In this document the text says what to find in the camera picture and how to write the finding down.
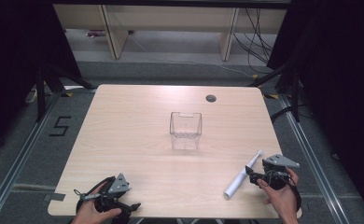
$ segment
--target black curtain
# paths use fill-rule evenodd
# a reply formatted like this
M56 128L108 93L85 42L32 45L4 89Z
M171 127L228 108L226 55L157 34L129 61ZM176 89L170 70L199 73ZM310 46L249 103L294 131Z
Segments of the black curtain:
M301 70L310 106L364 200L364 1L333 0ZM286 62L307 24L289 13L269 66Z
M0 0L0 137L24 105L43 63L80 77L52 4Z

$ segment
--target wooden table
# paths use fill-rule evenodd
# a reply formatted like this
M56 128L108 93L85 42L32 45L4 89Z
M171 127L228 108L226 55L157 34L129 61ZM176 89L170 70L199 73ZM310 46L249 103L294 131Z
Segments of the wooden table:
M207 102L209 94L217 100ZM172 150L171 112L202 113L197 150ZM49 213L73 216L74 189L87 192L124 173L131 190L120 201L142 204L133 217L277 218L248 179L231 199L223 197L260 149L262 158L281 153L259 89L102 85L55 191L65 199L51 201ZM254 170L263 173L261 161Z

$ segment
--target transparent box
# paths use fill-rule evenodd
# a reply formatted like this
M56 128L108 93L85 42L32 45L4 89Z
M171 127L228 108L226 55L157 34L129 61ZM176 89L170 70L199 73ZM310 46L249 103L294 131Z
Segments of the transparent box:
M170 135L173 149L196 150L202 135L201 113L171 113Z

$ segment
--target gray floor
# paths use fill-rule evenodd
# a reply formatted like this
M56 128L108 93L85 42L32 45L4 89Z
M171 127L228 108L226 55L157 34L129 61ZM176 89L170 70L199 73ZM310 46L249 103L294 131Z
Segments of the gray floor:
M111 57L106 38L89 38L86 37L86 32L68 30L66 35L82 76L92 84L244 86L252 82L253 74L263 76L262 73L270 71L263 67L263 62L253 57L249 58L249 63L261 73L247 66L248 55L235 41L232 44L230 59L222 62L216 34L134 32L128 39L121 58L115 61ZM265 35L263 38L272 45L276 36ZM261 48L254 49L264 57ZM275 82L276 80L272 80L263 84L262 92L275 93ZM75 85L67 80L64 83ZM93 95L92 92L76 92L72 97L58 99L0 211L0 223L66 223L70 219L50 216L47 213L49 202L44 198L55 190ZM265 103L269 115L283 108L277 99L265 99ZM35 104L28 104L5 136L6 144L0 147L0 183L35 126L35 112ZM348 219L351 223L364 223L364 202L343 167L329 156L331 147L326 136L323 136L307 107L302 107L300 113L305 135ZM71 116L64 121L69 129L65 137L54 138L49 135L58 132L53 125L59 116ZM337 223L321 188L315 181L312 167L302 152L301 143L287 116L278 118L273 126L283 154L301 164L301 168L297 170L301 177L299 190L303 212L300 223ZM277 219L261 219L258 222L280 223Z

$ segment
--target human hand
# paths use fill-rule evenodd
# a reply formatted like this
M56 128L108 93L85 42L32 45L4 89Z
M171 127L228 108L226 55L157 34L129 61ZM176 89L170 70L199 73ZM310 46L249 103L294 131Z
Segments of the human hand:
M95 189L92 194L98 193L104 184ZM77 215L71 224L100 224L107 219L118 216L120 213L121 209L119 208L99 213L97 209L95 209L94 200L89 200L80 206L79 211L77 211Z
M298 185L299 177L291 169L287 168L287 172L290 175L290 184ZM296 197L289 185L284 186L280 190L272 189L266 181L258 179L259 186L269 196L264 203L271 203L278 213L278 216L283 220L284 224L295 224L298 223L296 216Z

